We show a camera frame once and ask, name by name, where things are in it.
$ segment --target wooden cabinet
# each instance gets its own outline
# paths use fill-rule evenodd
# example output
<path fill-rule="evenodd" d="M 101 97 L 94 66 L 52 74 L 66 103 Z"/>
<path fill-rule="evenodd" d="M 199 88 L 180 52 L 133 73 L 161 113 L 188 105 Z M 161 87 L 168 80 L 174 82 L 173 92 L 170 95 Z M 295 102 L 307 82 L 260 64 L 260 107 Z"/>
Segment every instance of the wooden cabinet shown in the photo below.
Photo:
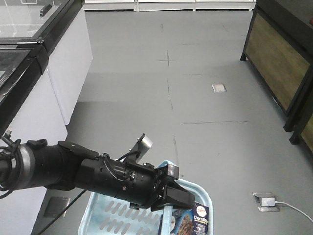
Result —
<path fill-rule="evenodd" d="M 292 143 L 313 151 L 313 1 L 258 0 L 241 60 L 249 59 L 286 116 Z"/>
<path fill-rule="evenodd" d="M 258 12 L 246 46 L 246 55 L 288 114 L 310 63 Z"/>

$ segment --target white cabinet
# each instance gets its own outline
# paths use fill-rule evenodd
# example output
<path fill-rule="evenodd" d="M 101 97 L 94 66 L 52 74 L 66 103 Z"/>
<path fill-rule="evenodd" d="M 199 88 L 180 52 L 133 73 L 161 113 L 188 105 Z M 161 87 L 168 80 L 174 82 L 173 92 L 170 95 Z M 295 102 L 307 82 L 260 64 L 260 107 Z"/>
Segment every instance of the white cabinet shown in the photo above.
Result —
<path fill-rule="evenodd" d="M 12 140 L 47 139 L 48 144 L 64 140 L 67 130 L 54 95 L 47 71 L 39 78 L 33 90 L 8 127 Z M 0 200 L 1 235 L 29 235 L 33 229 L 46 189 L 30 188 L 14 191 Z"/>
<path fill-rule="evenodd" d="M 92 61 L 83 9 L 49 56 L 48 73 L 65 125 L 68 125 Z"/>

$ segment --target chocolate cereal box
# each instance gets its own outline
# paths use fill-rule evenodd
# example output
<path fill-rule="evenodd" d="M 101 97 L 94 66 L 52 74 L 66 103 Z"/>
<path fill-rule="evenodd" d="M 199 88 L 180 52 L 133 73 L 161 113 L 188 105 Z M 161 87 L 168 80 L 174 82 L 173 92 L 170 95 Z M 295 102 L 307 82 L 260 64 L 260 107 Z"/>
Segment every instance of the chocolate cereal box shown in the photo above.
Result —
<path fill-rule="evenodd" d="M 174 210 L 170 235 L 207 235 L 209 224 L 209 207 L 195 203 L 191 210 Z"/>

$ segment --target black metal frame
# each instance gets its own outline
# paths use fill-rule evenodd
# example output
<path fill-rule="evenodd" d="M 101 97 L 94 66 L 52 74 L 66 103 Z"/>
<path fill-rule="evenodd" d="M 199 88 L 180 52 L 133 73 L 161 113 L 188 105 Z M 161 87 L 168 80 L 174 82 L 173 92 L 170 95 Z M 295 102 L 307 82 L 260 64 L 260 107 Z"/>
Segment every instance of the black metal frame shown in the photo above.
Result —
<path fill-rule="evenodd" d="M 246 54 L 246 47 L 250 38 L 250 34 L 254 25 L 254 21 L 256 18 L 257 14 L 260 14 L 305 60 L 307 60 L 308 63 L 310 63 L 310 67 L 304 76 L 301 84 L 299 85 L 293 99 L 291 100 L 291 103 L 289 104 L 289 107 L 285 110 L 284 107 L 281 105 L 279 100 L 277 99 L 276 95 L 273 93 L 273 91 L 270 89 L 269 85 L 266 83 L 266 81 L 262 78 L 262 83 L 267 89 L 269 90 L 270 94 L 273 96 L 275 99 L 276 103 L 280 107 L 280 109 L 283 111 L 285 116 L 287 116 L 287 121 L 284 126 L 284 129 L 286 131 L 291 131 L 293 130 L 295 124 L 297 121 L 300 119 L 299 113 L 303 109 L 304 104 L 306 103 L 306 98 L 310 94 L 310 87 L 313 84 L 313 59 L 312 57 L 308 54 L 307 50 L 301 46 L 293 37 L 291 37 L 287 32 L 284 31 L 276 22 L 275 20 L 269 16 L 259 5 L 262 5 L 260 3 L 269 4 L 270 2 L 273 2 L 274 0 L 259 0 L 256 3 L 252 20 L 249 26 L 248 34 L 246 37 L 244 49 L 241 55 L 240 60 L 245 61 L 246 58 L 249 59 L 251 65 L 256 69 L 256 66 L 254 63 L 250 60 L 249 56 Z"/>
<path fill-rule="evenodd" d="M 0 38 L 0 45 L 41 44 L 50 55 L 84 3 L 85 0 L 68 0 L 62 8 L 52 14 L 33 37 Z"/>
<path fill-rule="evenodd" d="M 0 104 L 0 136 L 2 136 L 23 105 L 38 79 L 48 65 L 48 54 L 42 45 L 19 45 L 16 50 L 29 53 L 0 88 L 5 97 Z"/>
<path fill-rule="evenodd" d="M 297 123 L 295 127 L 292 137 L 289 139 L 292 144 L 299 144 L 300 142 L 305 143 L 305 141 L 301 137 L 301 133 L 304 130 L 305 126 L 307 125 L 312 115 L 313 115 L 313 97 L 309 100 L 307 109 L 304 111 L 303 116 L 301 117 L 300 121 Z"/>

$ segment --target plastic basket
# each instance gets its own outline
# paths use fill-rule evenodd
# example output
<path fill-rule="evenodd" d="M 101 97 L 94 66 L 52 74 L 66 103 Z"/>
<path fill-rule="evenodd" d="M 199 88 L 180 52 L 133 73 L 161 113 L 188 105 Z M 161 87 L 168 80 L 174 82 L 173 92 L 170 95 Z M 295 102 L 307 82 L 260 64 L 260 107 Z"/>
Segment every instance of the plastic basket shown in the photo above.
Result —
<path fill-rule="evenodd" d="M 160 166 L 171 162 L 164 161 Z M 210 208 L 208 235 L 213 235 L 213 205 L 207 192 L 194 183 L 177 180 L 195 195 L 195 200 Z M 157 235 L 163 215 L 161 235 L 169 235 L 172 206 L 151 212 L 150 209 L 134 210 L 129 202 L 92 193 L 79 226 L 78 235 Z"/>

